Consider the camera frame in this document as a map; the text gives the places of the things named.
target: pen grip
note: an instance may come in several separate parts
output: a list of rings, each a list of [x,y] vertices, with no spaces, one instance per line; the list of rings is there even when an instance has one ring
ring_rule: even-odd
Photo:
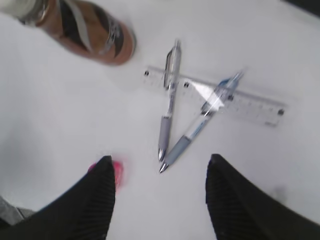
[[[173,149],[168,153],[165,157],[164,161],[168,165],[173,164],[180,155],[186,150],[186,148],[190,145],[191,140],[186,136],[182,136],[179,141],[174,145]]]
[[[169,146],[171,123],[171,117],[163,116],[161,118],[159,149],[167,150]]]

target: pen clip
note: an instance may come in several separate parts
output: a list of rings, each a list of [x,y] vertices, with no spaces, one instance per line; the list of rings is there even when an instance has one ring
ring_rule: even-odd
[[[170,66],[170,59],[172,55],[172,50],[167,54],[166,56],[166,61],[165,61],[165,71],[164,71],[164,76],[163,76],[163,87],[168,90],[169,89],[169,66]]]

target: white surface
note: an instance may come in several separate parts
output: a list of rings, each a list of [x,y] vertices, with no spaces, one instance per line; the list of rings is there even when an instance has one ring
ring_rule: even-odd
[[[267,193],[284,189],[288,207],[320,223],[320,19],[270,0],[97,3],[135,31],[137,52],[124,66],[72,55],[0,16],[1,195],[38,210],[101,156],[118,154],[128,181],[116,196],[109,240],[214,239],[205,179],[210,155],[219,153]],[[177,37],[183,74],[225,78],[248,66],[243,84],[296,98],[296,115],[276,129],[215,116],[159,175],[166,100],[140,87],[140,71],[163,68]],[[176,108],[171,147],[190,117],[186,105]]]

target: pen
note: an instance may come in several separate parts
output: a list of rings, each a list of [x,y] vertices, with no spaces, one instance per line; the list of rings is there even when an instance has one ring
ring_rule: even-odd
[[[192,143],[196,136],[204,129],[208,121],[215,115],[219,108],[224,106],[224,102],[236,90],[239,80],[244,75],[243,71],[239,71],[233,77],[223,80],[215,88],[213,94],[206,100],[201,107],[200,116],[188,128],[186,133],[174,145],[173,149],[165,157],[160,173],[163,173],[170,165],[172,165],[185,149]]]
[[[178,86],[178,77],[181,62],[181,43],[177,39],[175,40],[174,47],[168,53],[166,57],[165,73],[164,73],[164,87],[167,87],[169,91],[169,104],[168,110],[161,118],[160,135],[158,143],[158,157],[159,161],[162,161],[166,155],[166,151],[169,145],[170,131],[172,124],[172,116],[174,113],[176,92]]]

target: ruler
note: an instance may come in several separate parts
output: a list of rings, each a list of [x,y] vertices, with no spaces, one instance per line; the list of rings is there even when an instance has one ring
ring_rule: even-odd
[[[146,67],[142,73],[143,87],[167,96],[164,87],[164,73],[163,69]],[[178,82],[176,97],[196,105],[199,113],[217,87],[217,84],[185,75],[180,75]],[[264,126],[277,127],[286,116],[287,110],[288,106],[285,103],[236,90],[218,112]]]

